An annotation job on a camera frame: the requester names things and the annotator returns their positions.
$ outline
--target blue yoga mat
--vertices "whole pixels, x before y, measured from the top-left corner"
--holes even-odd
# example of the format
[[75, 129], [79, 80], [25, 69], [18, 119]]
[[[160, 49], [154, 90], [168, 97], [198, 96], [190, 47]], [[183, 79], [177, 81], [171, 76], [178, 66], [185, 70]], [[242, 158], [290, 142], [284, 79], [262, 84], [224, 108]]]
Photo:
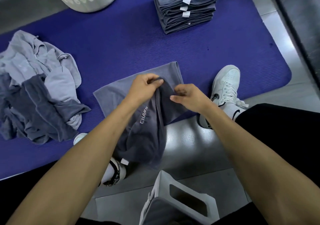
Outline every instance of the blue yoga mat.
[[[218, 71], [233, 64], [241, 70], [240, 99], [286, 85], [291, 72], [263, 24], [252, 0], [218, 0], [213, 19], [165, 35], [153, 0], [115, 0], [97, 13], [64, 10], [20, 29], [38, 35], [74, 56], [82, 85], [79, 100], [92, 108], [80, 132], [103, 119], [93, 92], [137, 72], [177, 61], [185, 83], [210, 94]], [[14, 32], [0, 36], [0, 52]], [[72, 141], [32, 144], [27, 139], [0, 137], [0, 179], [61, 158]]]

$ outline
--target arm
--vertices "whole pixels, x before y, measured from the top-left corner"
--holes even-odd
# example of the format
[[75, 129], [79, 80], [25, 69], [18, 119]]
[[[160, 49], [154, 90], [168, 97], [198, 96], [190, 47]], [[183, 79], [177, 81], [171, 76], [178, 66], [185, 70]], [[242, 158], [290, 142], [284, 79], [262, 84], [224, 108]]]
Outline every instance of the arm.
[[122, 103], [39, 180], [7, 225], [75, 224], [98, 187], [131, 116], [163, 83], [162, 79], [150, 83], [157, 77], [138, 75]]
[[233, 122], [196, 86], [179, 85], [171, 100], [203, 114], [268, 224], [320, 224], [320, 189], [272, 149]]

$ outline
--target hand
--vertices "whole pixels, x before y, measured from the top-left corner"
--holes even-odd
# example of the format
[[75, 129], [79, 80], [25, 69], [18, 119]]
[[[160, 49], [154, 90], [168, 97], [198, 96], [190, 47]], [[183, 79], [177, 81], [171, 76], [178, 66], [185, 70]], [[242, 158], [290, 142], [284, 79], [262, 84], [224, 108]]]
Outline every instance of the hand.
[[127, 94], [125, 100], [133, 104], [136, 108], [141, 106], [144, 102], [149, 100], [155, 90], [159, 88], [163, 79], [157, 79], [159, 76], [153, 73], [138, 75], [130, 87], [129, 93]]
[[203, 114], [212, 101], [194, 84], [179, 84], [174, 88], [179, 95], [171, 95], [170, 100], [184, 105], [187, 109]]

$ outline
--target forearm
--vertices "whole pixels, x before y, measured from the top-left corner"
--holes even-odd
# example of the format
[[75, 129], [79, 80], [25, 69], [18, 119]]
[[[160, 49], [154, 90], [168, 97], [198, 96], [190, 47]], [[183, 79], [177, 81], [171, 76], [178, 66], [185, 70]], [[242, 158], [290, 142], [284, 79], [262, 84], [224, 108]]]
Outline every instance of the forearm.
[[204, 115], [269, 224], [319, 221], [320, 207], [315, 198], [320, 199], [320, 189], [310, 179], [233, 122], [218, 106], [211, 104]]
[[101, 181], [136, 108], [124, 99], [42, 177], [7, 224], [74, 224]]

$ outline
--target floor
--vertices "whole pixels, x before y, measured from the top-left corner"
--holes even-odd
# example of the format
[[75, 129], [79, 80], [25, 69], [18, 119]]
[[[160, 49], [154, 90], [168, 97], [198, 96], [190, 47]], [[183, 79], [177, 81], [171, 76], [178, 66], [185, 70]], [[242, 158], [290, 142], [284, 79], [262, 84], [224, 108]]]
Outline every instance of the floor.
[[[271, 103], [320, 112], [319, 91], [306, 64], [291, 41], [273, 0], [253, 0], [263, 22], [273, 36], [292, 71], [288, 85], [245, 100], [249, 105]], [[22, 9], [26, 3], [37, 9]], [[0, 0], [0, 33], [15, 29], [66, 8], [60, 0]], [[214, 197], [220, 217], [246, 205], [245, 193], [212, 130], [201, 128], [195, 117], [167, 126], [167, 144], [159, 168], [182, 184]], [[158, 170], [143, 166], [128, 168], [128, 176], [113, 187], [98, 188], [82, 214], [99, 221], [122, 225], [138, 224], [141, 209], [157, 177]]]

